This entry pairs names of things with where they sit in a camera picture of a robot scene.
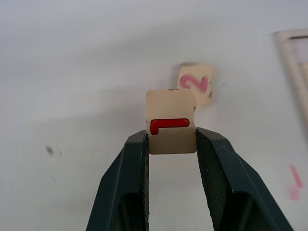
white surface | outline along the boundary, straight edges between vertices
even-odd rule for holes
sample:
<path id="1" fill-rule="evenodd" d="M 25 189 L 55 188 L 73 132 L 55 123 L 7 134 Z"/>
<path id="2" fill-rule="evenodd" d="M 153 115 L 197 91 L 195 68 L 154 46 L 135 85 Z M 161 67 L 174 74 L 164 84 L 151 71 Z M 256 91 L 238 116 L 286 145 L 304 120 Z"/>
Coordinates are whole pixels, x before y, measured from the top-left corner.
<path id="1" fill-rule="evenodd" d="M 307 10 L 288 0 L 2 2 L 0 230 L 84 231 L 102 175 L 145 129 L 146 91 L 175 87 L 182 61 L 217 69 L 196 125 L 227 137 L 294 230 L 307 230 L 307 140 L 271 35 L 307 27 Z M 290 164 L 300 201 L 286 190 Z M 151 230 L 211 227 L 196 155 L 150 156 Z"/>

pink number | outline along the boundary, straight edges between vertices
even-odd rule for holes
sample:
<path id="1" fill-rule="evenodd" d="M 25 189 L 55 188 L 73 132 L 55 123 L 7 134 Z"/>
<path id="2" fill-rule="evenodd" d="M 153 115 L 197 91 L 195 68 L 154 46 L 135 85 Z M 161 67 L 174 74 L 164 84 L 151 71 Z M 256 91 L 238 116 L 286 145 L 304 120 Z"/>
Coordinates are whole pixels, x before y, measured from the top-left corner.
<path id="1" fill-rule="evenodd" d="M 194 85 L 196 85 L 201 92 L 205 93 L 207 90 L 207 78 L 203 77 L 201 79 L 201 83 L 198 82 L 198 80 L 192 76 L 192 75 L 183 75 L 183 77 L 180 79 L 180 84 L 184 88 L 191 88 L 191 86 L 187 85 L 187 81 L 192 82 Z"/>

printed number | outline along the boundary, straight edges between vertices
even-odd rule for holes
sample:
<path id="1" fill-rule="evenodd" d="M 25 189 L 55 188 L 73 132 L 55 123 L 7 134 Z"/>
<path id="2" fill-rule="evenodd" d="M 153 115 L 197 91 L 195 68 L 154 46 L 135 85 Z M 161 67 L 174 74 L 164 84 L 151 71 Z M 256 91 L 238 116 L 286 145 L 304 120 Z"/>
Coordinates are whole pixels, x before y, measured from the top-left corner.
<path id="1" fill-rule="evenodd" d="M 189 126 L 189 119 L 153 119 L 150 124 L 152 135 L 158 134 L 159 128 L 184 128 Z"/>
<path id="2" fill-rule="evenodd" d="M 183 77 L 180 79 L 180 84 L 182 85 L 182 87 L 184 87 L 184 88 L 191 88 L 191 86 L 187 85 L 187 83 L 186 83 L 187 81 L 190 81 L 194 85 L 196 85 L 202 93 L 206 92 L 206 90 L 207 90 L 207 82 L 208 82 L 207 77 L 203 77 L 201 79 L 201 83 L 199 83 L 198 80 L 194 76 L 192 76 L 192 75 L 183 75 Z"/>

